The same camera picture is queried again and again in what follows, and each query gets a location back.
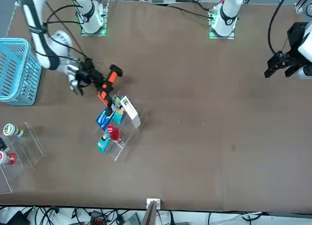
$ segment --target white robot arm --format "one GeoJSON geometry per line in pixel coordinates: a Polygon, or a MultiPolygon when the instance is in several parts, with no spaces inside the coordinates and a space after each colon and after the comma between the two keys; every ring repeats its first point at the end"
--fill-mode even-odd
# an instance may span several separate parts
{"type": "MultiPolygon", "coordinates": [[[[70,48],[51,40],[47,35],[47,27],[42,21],[45,0],[20,0],[31,37],[36,47],[37,59],[44,68],[58,70],[67,74],[69,59],[72,57],[70,48]]],[[[67,46],[72,46],[70,37],[63,31],[57,31],[53,39],[67,46]]]]}
{"type": "MultiPolygon", "coordinates": [[[[48,37],[47,26],[42,21],[43,6],[46,0],[20,0],[24,11],[26,23],[31,33],[35,48],[36,56],[40,64],[49,70],[57,70],[68,76],[70,88],[75,93],[82,94],[81,87],[79,87],[80,80],[77,80],[77,73],[81,68],[77,58],[72,54],[72,41],[67,33],[64,31],[57,31],[52,36],[48,37]]],[[[94,6],[91,0],[80,0],[82,6],[94,6]]],[[[97,29],[92,28],[93,17],[88,18],[85,28],[88,30],[97,29]]]]}
{"type": "Polygon", "coordinates": [[[212,28],[223,37],[230,35],[235,28],[238,11],[244,0],[222,0],[216,6],[218,15],[212,28]]]}
{"type": "Polygon", "coordinates": [[[81,27],[88,34],[97,32],[104,25],[103,5],[96,0],[72,0],[81,7],[77,7],[77,14],[81,27]]]}

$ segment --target clear acrylic box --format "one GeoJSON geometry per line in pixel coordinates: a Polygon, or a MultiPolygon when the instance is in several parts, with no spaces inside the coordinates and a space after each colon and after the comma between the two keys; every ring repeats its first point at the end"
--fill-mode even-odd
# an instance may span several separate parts
{"type": "Polygon", "coordinates": [[[24,128],[24,133],[20,138],[15,136],[0,137],[9,147],[8,153],[15,153],[17,158],[13,165],[0,165],[0,194],[11,193],[14,179],[20,175],[26,168],[34,167],[46,153],[42,148],[38,138],[29,123],[19,125],[24,128]]]}
{"type": "MultiPolygon", "coordinates": [[[[120,125],[118,125],[118,123],[114,120],[111,120],[111,122],[109,123],[114,127],[118,127],[118,129],[123,134],[123,141],[121,143],[110,141],[105,151],[105,154],[110,155],[113,158],[113,160],[117,163],[124,162],[127,153],[129,152],[132,145],[134,145],[135,143],[134,140],[136,139],[142,127],[144,126],[144,123],[148,119],[146,107],[142,106],[137,99],[135,99],[131,103],[133,107],[136,109],[141,121],[141,125],[137,129],[134,128],[131,122],[132,120],[126,112],[123,121],[121,122],[120,125]]],[[[94,131],[94,137],[96,138],[97,141],[102,137],[103,133],[104,131],[99,126],[97,126],[97,128],[94,131]]]]}

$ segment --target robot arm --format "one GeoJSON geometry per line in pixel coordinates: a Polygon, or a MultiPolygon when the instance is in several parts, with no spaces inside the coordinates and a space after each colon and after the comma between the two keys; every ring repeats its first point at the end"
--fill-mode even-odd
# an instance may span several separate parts
{"type": "Polygon", "coordinates": [[[81,27],[88,34],[96,33],[104,25],[103,5],[91,0],[72,0],[81,7],[76,8],[81,27]]]}
{"type": "MultiPolygon", "coordinates": [[[[73,57],[71,49],[64,46],[72,47],[71,39],[65,32],[57,31],[52,36],[54,41],[48,37],[47,27],[42,21],[42,11],[45,0],[20,0],[20,2],[37,50],[37,59],[41,65],[47,69],[58,70],[65,73],[68,76],[70,88],[75,93],[83,95],[82,88],[85,86],[80,85],[81,82],[87,85],[93,83],[97,89],[98,97],[108,107],[107,115],[109,116],[112,113],[110,92],[113,90],[113,83],[116,78],[122,76],[122,70],[116,65],[111,65],[111,72],[108,77],[105,78],[102,73],[95,69],[91,59],[85,59],[84,62],[78,63],[77,59],[73,57]]],[[[85,1],[87,5],[89,5],[90,2],[90,0],[85,1]]],[[[92,24],[91,19],[86,18],[84,24],[86,22],[92,24]]]]}
{"type": "Polygon", "coordinates": [[[217,6],[218,15],[212,28],[223,37],[230,35],[235,28],[238,11],[244,0],[222,0],[217,6]]]}
{"type": "MultiPolygon", "coordinates": [[[[45,0],[20,0],[28,29],[36,47],[37,59],[44,68],[66,72],[68,59],[61,57],[71,57],[71,51],[48,37],[47,26],[42,21],[42,11],[45,0]]],[[[72,46],[70,37],[63,31],[57,31],[52,36],[67,46],[72,46]]]]}

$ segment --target white label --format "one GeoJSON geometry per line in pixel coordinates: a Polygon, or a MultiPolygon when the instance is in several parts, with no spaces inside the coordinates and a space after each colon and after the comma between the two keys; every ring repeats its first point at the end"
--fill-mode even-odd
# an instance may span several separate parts
{"type": "Polygon", "coordinates": [[[120,101],[121,105],[125,108],[127,114],[130,116],[130,118],[133,120],[137,116],[137,111],[131,104],[131,102],[128,100],[128,98],[125,96],[120,101]]]}

